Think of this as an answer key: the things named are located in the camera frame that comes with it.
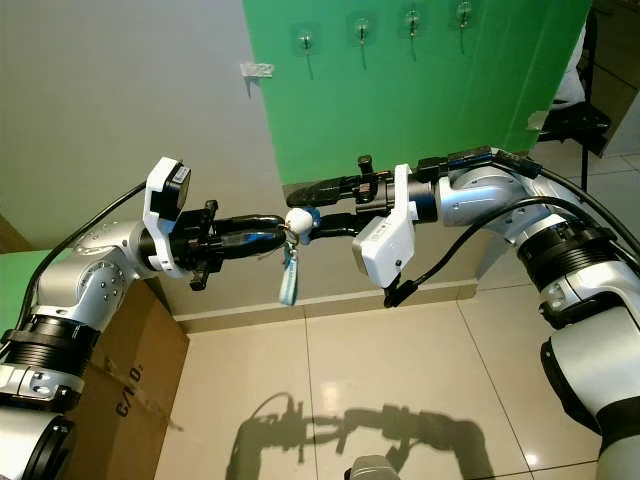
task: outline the cardboard box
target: cardboard box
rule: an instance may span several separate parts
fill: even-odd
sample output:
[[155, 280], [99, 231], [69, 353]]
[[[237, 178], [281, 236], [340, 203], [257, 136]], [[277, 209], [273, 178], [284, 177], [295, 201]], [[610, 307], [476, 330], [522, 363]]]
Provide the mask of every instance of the cardboard box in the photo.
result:
[[188, 344], [149, 287], [134, 283], [68, 414], [77, 443], [65, 480], [154, 478]]

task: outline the green backdrop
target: green backdrop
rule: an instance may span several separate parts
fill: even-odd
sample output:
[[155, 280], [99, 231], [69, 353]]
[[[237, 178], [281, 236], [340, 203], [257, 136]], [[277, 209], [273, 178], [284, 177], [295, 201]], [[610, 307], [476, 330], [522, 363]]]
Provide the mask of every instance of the green backdrop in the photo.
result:
[[[65, 258], [67, 249], [56, 259]], [[49, 250], [0, 255], [0, 335], [14, 328], [31, 274]]]
[[275, 65], [260, 84], [283, 184], [356, 173], [363, 153], [382, 169], [533, 145], [590, 0], [471, 0], [464, 29], [458, 3], [244, 0], [255, 61]]

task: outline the white bracket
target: white bracket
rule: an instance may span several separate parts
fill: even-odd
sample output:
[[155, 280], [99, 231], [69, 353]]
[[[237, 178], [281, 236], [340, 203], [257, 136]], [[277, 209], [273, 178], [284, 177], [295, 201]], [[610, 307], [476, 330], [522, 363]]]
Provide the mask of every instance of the white bracket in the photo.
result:
[[418, 220], [418, 212], [416, 203], [409, 201], [410, 173], [407, 164], [396, 166], [391, 213], [373, 219], [353, 241], [356, 261], [378, 287], [388, 287], [415, 253], [413, 221]]
[[171, 158], [162, 157], [151, 170], [147, 177], [147, 187], [144, 192], [144, 213], [142, 215], [142, 221], [156, 247], [156, 254], [149, 257], [149, 262], [156, 270], [162, 270], [170, 277], [183, 277], [188, 272], [176, 265], [171, 254], [169, 233], [173, 230], [176, 222], [160, 218], [158, 212], [151, 211], [151, 195], [153, 192], [162, 191], [171, 171], [177, 164], [178, 162]]

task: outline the tiled floor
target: tiled floor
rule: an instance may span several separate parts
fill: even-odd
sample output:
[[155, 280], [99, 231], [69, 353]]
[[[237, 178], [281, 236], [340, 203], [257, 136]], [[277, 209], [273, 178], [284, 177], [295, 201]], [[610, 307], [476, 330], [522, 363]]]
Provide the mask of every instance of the tiled floor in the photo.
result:
[[[579, 174], [575, 145], [532, 156]], [[590, 189], [640, 234], [636, 169], [596, 160]], [[537, 305], [508, 251], [469, 300], [194, 334], [156, 480], [338, 480], [365, 454], [403, 479], [592, 480], [599, 439], [544, 377]]]

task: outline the white wall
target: white wall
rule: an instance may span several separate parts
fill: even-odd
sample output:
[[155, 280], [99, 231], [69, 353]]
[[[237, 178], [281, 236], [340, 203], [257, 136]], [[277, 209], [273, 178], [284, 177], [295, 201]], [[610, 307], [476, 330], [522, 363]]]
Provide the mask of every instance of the white wall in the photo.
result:
[[[187, 208], [220, 216], [286, 211], [239, 0], [0, 0], [0, 211], [34, 245], [51, 247], [163, 155], [193, 169]], [[141, 198], [119, 219], [140, 217]], [[418, 231], [413, 272], [459, 232]], [[302, 252], [300, 292], [371, 289], [350, 240]], [[486, 237], [438, 281], [474, 276]], [[176, 314], [277, 301], [280, 255], [224, 264], [207, 293], [163, 280]]]

